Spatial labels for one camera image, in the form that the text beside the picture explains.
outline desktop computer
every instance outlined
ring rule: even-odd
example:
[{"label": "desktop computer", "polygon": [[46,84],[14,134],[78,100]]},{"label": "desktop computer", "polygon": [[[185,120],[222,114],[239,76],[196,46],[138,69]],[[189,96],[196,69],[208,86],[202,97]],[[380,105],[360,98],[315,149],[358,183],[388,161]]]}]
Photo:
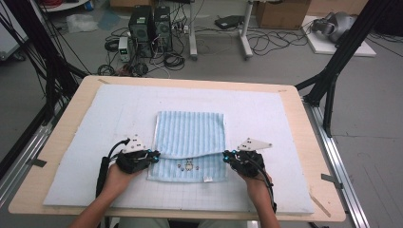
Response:
[{"label": "desktop computer", "polygon": [[169,7],[155,8],[154,23],[158,37],[158,51],[172,51],[172,31]]},{"label": "desktop computer", "polygon": [[151,6],[135,6],[128,22],[134,51],[140,57],[153,57],[153,41],[157,37]]}]

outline human hand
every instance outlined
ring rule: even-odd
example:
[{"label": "human hand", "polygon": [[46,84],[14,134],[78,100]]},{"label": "human hand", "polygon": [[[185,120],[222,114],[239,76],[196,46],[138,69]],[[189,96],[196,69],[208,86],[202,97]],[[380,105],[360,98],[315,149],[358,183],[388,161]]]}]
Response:
[{"label": "human hand", "polygon": [[116,163],[110,165],[101,195],[113,199],[118,198],[130,184],[130,181],[142,172],[143,170],[140,170],[133,174],[127,174],[120,170]]},{"label": "human hand", "polygon": [[[258,207],[260,204],[266,204],[267,202],[269,202],[269,205],[271,204],[269,191],[261,173],[254,178],[249,178],[243,176],[242,174],[239,175],[246,182],[248,196],[256,207]],[[269,174],[266,173],[266,175],[269,178],[269,181],[272,182],[272,178],[269,176]]]}]

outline metal bracket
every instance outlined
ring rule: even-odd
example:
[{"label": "metal bracket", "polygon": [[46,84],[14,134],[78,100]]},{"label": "metal bracket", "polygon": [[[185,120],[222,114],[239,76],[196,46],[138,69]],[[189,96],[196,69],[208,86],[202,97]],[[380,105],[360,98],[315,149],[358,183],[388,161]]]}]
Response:
[{"label": "metal bracket", "polygon": [[319,107],[309,106],[309,108],[315,119],[315,122],[313,124],[317,127],[319,137],[322,139],[323,146],[326,150],[325,152],[328,161],[335,173],[334,179],[337,179],[339,182],[343,183],[343,188],[340,189],[340,192],[342,193],[346,205],[349,208],[353,223],[357,228],[369,228],[370,225],[364,214],[364,210],[359,203],[358,197],[355,194],[355,190],[349,179],[349,175],[344,167],[343,160],[340,158],[336,143],[332,138],[326,135],[325,129],[321,127],[323,124],[323,114]]},{"label": "metal bracket", "polygon": [[136,151],[145,150],[145,145],[138,135],[135,135],[130,138],[130,141],[126,145],[125,149],[123,149],[123,153],[131,153]]},{"label": "metal bracket", "polygon": [[332,176],[329,176],[329,175],[326,175],[326,174],[321,174],[320,176],[321,176],[321,178],[323,180],[334,183],[336,189],[343,189],[344,188],[343,183],[337,181],[337,179],[335,177],[332,177]]},{"label": "metal bracket", "polygon": [[254,151],[254,150],[265,149],[265,148],[270,148],[270,147],[272,147],[271,143],[262,142],[262,141],[248,138],[245,142],[243,142],[241,145],[238,146],[238,150]]},{"label": "metal bracket", "polygon": [[39,166],[41,168],[43,168],[47,163],[48,163],[47,161],[43,161],[40,159],[32,159],[27,161],[27,164]]}]

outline gray floor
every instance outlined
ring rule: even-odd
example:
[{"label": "gray floor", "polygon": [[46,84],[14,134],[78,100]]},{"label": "gray floor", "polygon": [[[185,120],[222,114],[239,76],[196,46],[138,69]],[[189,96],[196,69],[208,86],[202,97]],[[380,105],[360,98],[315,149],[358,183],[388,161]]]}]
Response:
[{"label": "gray floor", "polygon": [[[68,10],[58,18],[72,13],[88,13],[82,9]],[[90,12],[95,21],[105,17],[104,10]],[[198,23],[214,27],[215,18],[198,19]],[[66,39],[91,72],[105,63],[104,43],[109,33],[127,25],[120,19],[110,29],[66,34]],[[258,84],[296,85],[319,73],[331,56],[314,54],[310,47],[288,47],[254,56],[244,61],[240,41],[208,32],[199,35],[200,56],[190,60],[188,47],[181,71],[155,70],[147,77],[188,80],[209,80]],[[375,58],[354,57],[342,71],[336,87],[332,130],[338,150],[350,175],[355,192],[372,227],[401,227],[403,224],[403,61],[402,57],[368,41]],[[399,54],[403,44],[377,41]],[[65,48],[68,60],[79,62]],[[43,93],[29,62],[8,60],[0,65],[0,159],[10,150],[20,134],[42,107]],[[301,95],[308,89],[300,91]],[[0,227],[54,227],[68,225],[73,217],[12,215],[8,212],[10,198],[1,206]],[[307,223],[281,223],[283,227],[309,227]],[[347,219],[342,223],[320,223],[330,227],[353,227]]]}]

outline towel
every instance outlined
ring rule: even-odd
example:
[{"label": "towel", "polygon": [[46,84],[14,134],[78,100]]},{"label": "towel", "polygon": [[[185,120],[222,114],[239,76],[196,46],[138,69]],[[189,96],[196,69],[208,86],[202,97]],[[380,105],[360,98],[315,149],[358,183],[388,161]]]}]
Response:
[{"label": "towel", "polygon": [[160,161],[148,170],[151,181],[225,181],[223,114],[162,111],[158,114],[154,147]]}]

